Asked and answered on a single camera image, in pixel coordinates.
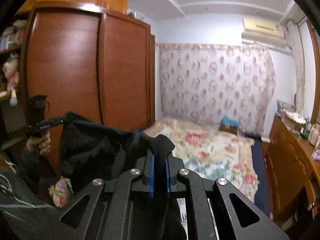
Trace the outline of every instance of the bottle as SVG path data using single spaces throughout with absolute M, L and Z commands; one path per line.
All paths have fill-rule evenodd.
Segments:
M 300 136 L 301 136 L 301 137 L 303 137 L 303 132 L 304 132 L 304 126 L 302 126 L 302 127 L 301 127 L 301 130 L 300 130 Z
M 320 147 L 320 136 L 318 136 L 318 140 L 317 140 L 317 143 L 316 143 L 315 150 L 319 150 L 319 147 Z
M 312 135 L 312 133 L 314 132 L 315 129 L 316 129 L 315 127 L 311 127 L 311 130 L 310 130 L 310 133 L 309 133 L 309 137 L 308 137 L 309 141 L 310 141 L 311 135 Z
M 311 134 L 310 141 L 309 141 L 313 146 L 316 145 L 319 135 L 320 135 L 320 125 L 317 123 L 316 128 Z
M 303 136 L 302 138 L 307 140 L 308 137 L 309 137 L 309 134 L 310 134 L 310 130 L 311 130 L 311 123 L 309 122 L 309 120 L 307 119 L 307 122 L 306 122 L 306 128 L 304 129 L 304 132 L 303 132 Z

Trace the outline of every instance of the navy blue sheet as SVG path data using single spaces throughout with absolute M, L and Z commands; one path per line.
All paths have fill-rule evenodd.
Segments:
M 254 204 L 269 217 L 269 190 L 267 183 L 266 167 L 259 140 L 254 141 L 254 145 L 251 146 L 251 153 L 253 169 L 258 176 L 258 181 L 260 182 L 258 185 L 258 190 L 254 196 Z

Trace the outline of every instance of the stuffed toy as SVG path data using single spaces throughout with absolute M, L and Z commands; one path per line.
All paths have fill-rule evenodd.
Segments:
M 8 60 L 3 65 L 4 76 L 7 78 L 7 91 L 0 92 L 0 97 L 7 94 L 11 95 L 10 106 L 16 106 L 18 104 L 16 87 L 19 83 L 19 55 L 17 53 L 11 53 Z
M 61 176 L 56 185 L 49 188 L 49 194 L 57 207 L 63 207 L 73 198 L 70 179 Z

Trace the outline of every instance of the patterned curtain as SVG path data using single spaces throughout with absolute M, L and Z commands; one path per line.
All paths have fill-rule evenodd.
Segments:
M 164 116 L 218 128 L 224 115 L 263 133 L 276 86 L 267 49 L 256 45 L 159 44 Z

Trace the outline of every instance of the wardrobe door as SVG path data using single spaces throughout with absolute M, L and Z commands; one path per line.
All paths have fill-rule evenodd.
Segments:
M 150 26 L 130 17 L 107 15 L 101 53 L 105 124 L 124 130 L 149 121 L 148 51 Z
M 46 118 L 68 111 L 102 123 L 97 71 L 100 14 L 71 9 L 36 9 L 27 44 L 28 96 L 48 95 Z M 62 126 L 50 130 L 48 160 L 56 170 Z

